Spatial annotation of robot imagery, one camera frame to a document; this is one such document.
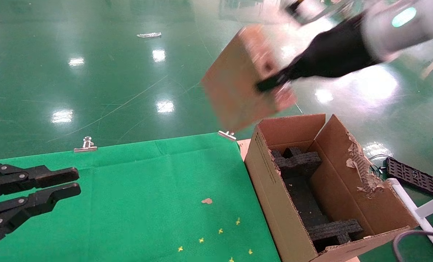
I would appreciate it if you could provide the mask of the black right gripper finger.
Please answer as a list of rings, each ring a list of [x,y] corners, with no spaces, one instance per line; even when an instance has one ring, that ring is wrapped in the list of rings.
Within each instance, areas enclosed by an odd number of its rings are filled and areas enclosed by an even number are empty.
[[[283,86],[292,80],[292,74],[287,71],[280,71],[273,76],[270,76],[263,81],[257,83],[257,90],[259,92],[268,92],[278,86]]]

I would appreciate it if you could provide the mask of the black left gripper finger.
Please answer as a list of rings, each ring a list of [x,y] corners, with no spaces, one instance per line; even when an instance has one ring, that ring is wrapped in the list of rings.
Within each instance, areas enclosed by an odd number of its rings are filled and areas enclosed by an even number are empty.
[[[78,178],[79,172],[74,167],[51,171],[44,165],[19,168],[0,163],[0,196],[56,186]]]
[[[57,202],[80,193],[78,183],[69,183],[0,202],[0,241],[31,217],[52,212]]]

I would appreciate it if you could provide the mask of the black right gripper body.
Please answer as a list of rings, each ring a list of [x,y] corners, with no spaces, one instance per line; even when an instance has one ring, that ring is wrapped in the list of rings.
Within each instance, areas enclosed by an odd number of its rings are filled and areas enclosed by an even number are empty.
[[[365,13],[360,13],[316,35],[305,51],[285,68],[285,76],[288,79],[339,78],[381,63],[364,42],[364,16]]]

